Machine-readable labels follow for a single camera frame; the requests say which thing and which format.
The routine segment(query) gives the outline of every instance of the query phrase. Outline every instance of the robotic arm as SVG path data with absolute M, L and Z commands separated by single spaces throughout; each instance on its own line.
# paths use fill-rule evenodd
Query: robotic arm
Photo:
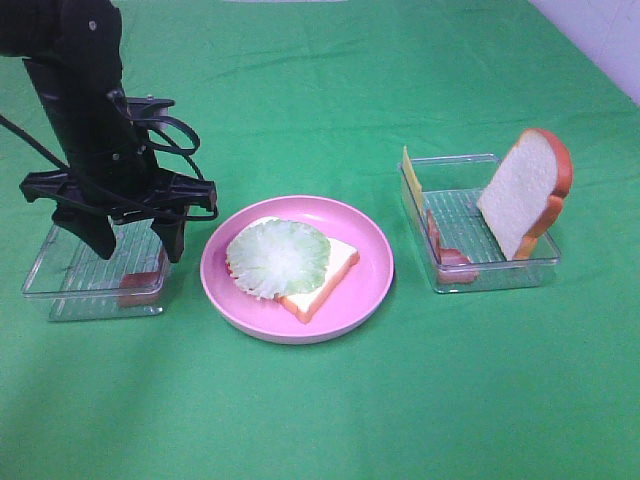
M 189 158 L 199 146 L 196 133 L 164 115 L 173 100 L 125 96 L 121 35 L 120 11 L 109 0 L 0 0 L 0 55 L 24 57 L 68 162 L 49 157 L 58 170 L 28 174 L 20 189 L 28 202 L 54 199 L 53 222 L 105 259 L 116 245 L 109 219 L 153 218 L 151 228 L 175 263 L 185 222 L 217 216 L 215 185 Z M 180 148 L 163 124 L 181 130 L 193 146 Z M 150 132 L 168 143 L 153 142 Z M 155 151 L 182 155 L 198 178 L 160 168 Z M 213 214 L 190 216 L 192 205 Z

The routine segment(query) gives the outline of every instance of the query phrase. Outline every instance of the bread slice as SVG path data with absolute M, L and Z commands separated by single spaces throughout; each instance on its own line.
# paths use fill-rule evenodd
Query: bread slice
M 562 141 L 547 130 L 525 130 L 477 202 L 507 260 L 529 258 L 562 211 L 572 182 Z
M 354 246 L 335 238 L 329 238 L 329 244 L 331 245 L 331 252 L 329 253 L 329 265 L 324 277 L 324 283 L 313 292 L 286 295 L 276 299 L 302 323 L 311 321 L 313 315 L 329 297 L 336 285 L 342 281 L 349 269 L 360 260 L 358 250 Z

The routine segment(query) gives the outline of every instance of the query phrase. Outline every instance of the black cable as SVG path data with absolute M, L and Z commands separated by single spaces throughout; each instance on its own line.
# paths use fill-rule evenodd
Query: black cable
M 178 215 L 178 214 L 169 213 L 169 212 L 162 212 L 162 211 L 156 210 L 155 208 L 147 207 L 146 205 L 144 205 L 142 203 L 138 203 L 138 202 L 136 202 L 134 200 L 130 200 L 130 199 L 126 198 L 126 197 L 118 195 L 117 193 L 114 193 L 114 192 L 112 192 L 110 190 L 102 188 L 100 185 L 95 183 L 93 180 L 85 177 L 82 174 L 78 174 L 77 172 L 73 172 L 72 173 L 71 169 L 69 168 L 69 166 L 66 163 L 64 163 L 61 160 L 59 160 L 44 145 L 42 145 L 40 142 L 38 142 L 35 138 L 33 138 L 31 135 L 29 135 L 23 129 L 18 127 L 15 123 L 11 122 L 9 119 L 7 119 L 1 113 L 0 113 L 0 124 L 3 127 L 5 127 L 7 130 L 9 130 L 10 132 L 14 133 L 18 137 L 20 137 L 22 140 L 24 140 L 27 144 L 29 144 L 29 146 L 34 148 L 38 153 L 40 153 L 43 157 L 45 157 L 47 160 L 49 160 L 51 163 L 53 163 L 56 167 L 58 167 L 63 172 L 65 172 L 65 173 L 67 173 L 69 175 L 73 175 L 73 176 L 77 177 L 78 179 L 80 179 L 80 180 L 82 180 L 84 182 L 90 183 L 91 186 L 93 188 L 95 188 L 98 192 L 100 192 L 101 194 L 111 198 L 115 202 L 124 204 L 124 205 L 128 206 L 129 208 L 134 208 L 136 210 L 140 210 L 142 213 L 146 213 L 147 215 L 150 215 L 153 218 L 160 217 L 160 218 L 164 218 L 164 219 L 167 219 L 167 220 L 173 220 L 173 221 L 183 221 L 183 220 L 185 220 L 185 221 L 191 221 L 191 222 L 204 222 L 204 221 L 214 220 L 218 216 L 217 207 L 215 205 L 213 207 L 214 212 L 213 212 L 212 215 L 199 215 L 199 216 Z M 162 132 L 162 134 L 160 134 L 160 136 L 162 136 L 163 138 L 164 138 L 164 135 L 166 135 L 164 132 Z M 177 147 L 178 149 L 180 149 L 177 146 L 177 144 L 171 139 L 171 137 L 169 137 L 168 135 L 166 135 L 166 136 L 167 136 L 167 138 L 165 138 L 165 140 L 169 141 L 170 143 L 173 143 L 174 147 Z M 202 173 L 200 172 L 200 169 L 197 167 L 197 165 L 195 165 L 195 162 L 193 162 L 193 160 L 191 160 L 191 158 L 189 158 L 187 161 L 189 162 L 190 165 L 193 164 L 192 167 L 195 166 L 195 170 L 196 170 L 196 174 L 198 175 L 198 178 L 200 180 L 203 180 L 203 178 L 201 178 Z
M 142 126 L 147 130 L 153 130 L 154 132 L 158 132 L 158 125 L 171 125 L 177 130 L 181 131 L 184 135 L 186 135 L 189 140 L 191 140 L 192 147 L 191 148 L 182 148 L 177 143 L 172 143 L 171 147 L 167 145 L 162 145 L 161 143 L 155 143 L 149 140 L 147 145 L 153 148 L 158 152 L 167 152 L 174 155 L 193 155 L 196 153 L 196 150 L 200 147 L 200 137 L 198 134 L 191 128 L 189 125 L 184 123 L 182 120 L 178 120 L 177 118 L 166 116 L 166 115 L 156 115 L 152 117 L 142 117 L 142 118 L 133 118 L 128 114 L 125 114 L 125 117 L 136 125 Z
M 38 153 L 40 153 L 43 157 L 53 163 L 60 170 L 68 171 L 69 167 L 66 163 L 60 161 L 58 157 L 56 157 L 53 153 L 51 153 L 44 145 L 38 142 L 35 138 L 17 126 L 15 123 L 11 122 L 4 115 L 0 113 L 0 124 L 5 127 L 10 132 L 16 134 L 22 140 L 27 142 L 29 146 L 35 148 Z
M 160 128 L 152 126 L 150 128 L 150 130 L 153 130 L 155 133 L 157 133 L 158 135 L 160 135 L 164 140 L 167 141 L 167 143 L 169 143 L 171 146 L 176 147 L 177 149 L 180 149 L 180 147 L 178 146 L 178 144 L 166 133 L 164 133 Z M 196 164 L 196 162 L 193 161 L 193 159 L 187 155 L 187 154 L 183 154 L 183 153 L 179 153 L 179 155 L 185 159 L 185 161 L 189 164 L 189 166 L 193 169 L 193 171 L 195 172 L 196 176 L 198 177 L 198 180 L 204 180 L 204 176 L 202 175 L 202 172 L 200 171 L 200 168 L 198 167 L 198 165 Z

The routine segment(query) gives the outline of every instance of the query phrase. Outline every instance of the white wall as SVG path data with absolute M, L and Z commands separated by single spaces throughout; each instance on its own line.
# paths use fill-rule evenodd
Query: white wall
M 529 0 L 640 105 L 640 0 Z

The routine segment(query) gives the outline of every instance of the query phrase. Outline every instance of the cheese slice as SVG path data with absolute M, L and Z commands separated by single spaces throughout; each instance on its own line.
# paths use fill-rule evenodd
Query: cheese slice
M 420 180 L 418 180 L 416 172 L 413 169 L 411 158 L 409 158 L 409 149 L 406 145 L 402 150 L 402 170 L 404 172 L 405 178 L 407 179 L 407 185 L 409 186 L 411 196 L 413 197 L 413 200 L 416 202 L 416 205 L 418 207 L 420 217 L 425 218 L 426 212 L 424 206 L 424 197 L 422 196 L 422 184 L 420 183 Z
M 293 313 L 302 323 L 309 323 L 333 289 L 342 281 L 349 269 L 358 263 L 358 250 L 348 243 L 329 238 L 331 252 L 324 283 L 310 293 L 297 293 L 278 297 L 277 301 Z

